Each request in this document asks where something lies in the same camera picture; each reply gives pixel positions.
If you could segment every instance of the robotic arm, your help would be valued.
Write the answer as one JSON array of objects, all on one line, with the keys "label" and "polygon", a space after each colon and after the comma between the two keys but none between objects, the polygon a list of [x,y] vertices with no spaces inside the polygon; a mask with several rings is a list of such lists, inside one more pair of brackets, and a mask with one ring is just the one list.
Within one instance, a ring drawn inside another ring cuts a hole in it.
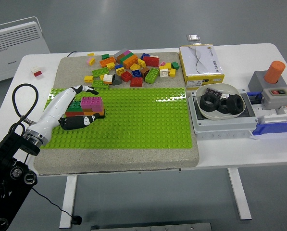
[{"label": "robotic arm", "polygon": [[75,96],[82,91],[98,94],[94,88],[89,86],[80,85],[66,89],[53,98],[38,122],[26,118],[20,120],[29,124],[22,135],[18,135],[15,133],[15,129],[11,129],[1,141],[0,231],[8,229],[30,190],[37,184],[35,172],[30,170],[25,163],[13,158],[18,149],[36,156],[40,152],[40,146],[46,145],[51,140],[54,127],[61,125],[64,130],[84,128],[99,117],[99,114],[94,114],[63,118],[66,109],[73,102]]}]

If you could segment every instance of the black nut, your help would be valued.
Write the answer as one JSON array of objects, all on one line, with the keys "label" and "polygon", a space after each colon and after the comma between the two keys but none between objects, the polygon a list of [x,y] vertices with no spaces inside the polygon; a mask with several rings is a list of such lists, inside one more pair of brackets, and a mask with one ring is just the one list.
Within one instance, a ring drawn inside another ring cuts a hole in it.
[{"label": "black nut", "polygon": [[221,112],[222,114],[228,114],[228,107],[226,106],[226,99],[221,99],[219,100],[219,106],[217,108],[217,110],[219,112]]},{"label": "black nut", "polygon": [[226,100],[226,106],[232,115],[237,115],[244,109],[243,100],[239,95],[230,95]]},{"label": "black nut", "polygon": [[219,105],[219,97],[214,94],[204,94],[200,99],[200,108],[206,112],[215,111]]}]

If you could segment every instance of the table leg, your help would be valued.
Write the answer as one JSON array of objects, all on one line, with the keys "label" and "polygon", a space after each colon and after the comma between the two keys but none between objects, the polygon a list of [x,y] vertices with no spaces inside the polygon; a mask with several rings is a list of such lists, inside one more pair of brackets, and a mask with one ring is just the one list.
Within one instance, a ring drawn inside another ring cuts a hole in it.
[{"label": "table leg", "polygon": [[243,185],[241,183],[241,179],[239,176],[237,167],[229,167],[228,168],[229,177],[231,180],[231,185],[235,197],[235,201],[237,204],[237,209],[239,212],[239,217],[241,220],[251,220],[251,214],[248,207],[246,195],[244,192]]},{"label": "table leg", "polygon": [[[76,192],[77,175],[67,176],[63,207],[62,210],[68,212],[70,215],[73,214],[73,206]],[[60,229],[70,228],[72,218],[65,212],[61,213]]]}]

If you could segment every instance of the yellow box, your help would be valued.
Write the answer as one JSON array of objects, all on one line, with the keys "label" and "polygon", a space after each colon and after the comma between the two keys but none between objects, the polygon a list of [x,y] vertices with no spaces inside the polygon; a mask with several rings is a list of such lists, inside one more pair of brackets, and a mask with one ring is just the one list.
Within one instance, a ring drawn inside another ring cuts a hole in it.
[{"label": "yellow box", "polygon": [[213,45],[181,46],[179,56],[187,90],[222,83],[225,75]]}]

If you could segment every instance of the black cord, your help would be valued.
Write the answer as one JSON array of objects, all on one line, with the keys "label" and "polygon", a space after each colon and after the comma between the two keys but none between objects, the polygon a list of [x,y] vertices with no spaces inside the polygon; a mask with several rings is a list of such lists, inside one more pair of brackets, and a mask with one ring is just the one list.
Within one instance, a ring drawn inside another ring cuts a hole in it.
[{"label": "black cord", "polygon": [[[24,86],[31,87],[31,88],[35,91],[35,93],[36,93],[36,98],[35,98],[35,100],[34,100],[33,105],[32,105],[31,108],[29,109],[29,111],[28,111],[25,115],[21,115],[21,114],[19,113],[19,111],[18,111],[16,102],[15,102],[15,94],[16,94],[16,92],[17,92],[18,89],[20,89],[21,87],[24,87]],[[20,84],[20,85],[18,85],[18,86],[14,89],[14,91],[13,91],[13,93],[12,93],[12,103],[13,103],[14,110],[15,110],[16,114],[20,117],[20,119],[19,119],[18,122],[14,123],[14,124],[10,127],[10,129],[9,129],[9,134],[12,133],[12,132],[15,132],[15,130],[16,130],[16,128],[17,128],[18,126],[21,126],[22,129],[23,129],[21,135],[24,134],[24,132],[25,132],[25,127],[24,127],[24,125],[23,125],[21,122],[23,122],[23,120],[26,119],[27,116],[32,112],[32,110],[35,108],[35,106],[36,106],[36,104],[37,104],[37,101],[38,101],[38,91],[37,91],[37,88],[36,88],[35,86],[33,86],[32,84],[29,84],[29,83]]]},{"label": "black cord", "polygon": [[77,51],[72,51],[71,53],[69,53],[69,55],[67,57],[69,57],[73,53],[77,53]]},{"label": "black cord", "polygon": [[48,199],[46,196],[40,194],[38,191],[36,191],[34,188],[32,188],[33,191],[35,191],[38,195],[40,195],[41,197],[44,197],[46,200],[48,200],[52,205],[57,206],[62,212],[67,213],[67,215],[69,215],[71,218],[74,218],[71,214],[69,214],[68,212],[66,212],[65,210],[61,209],[58,205],[54,204],[53,202],[51,202],[50,199]]}]

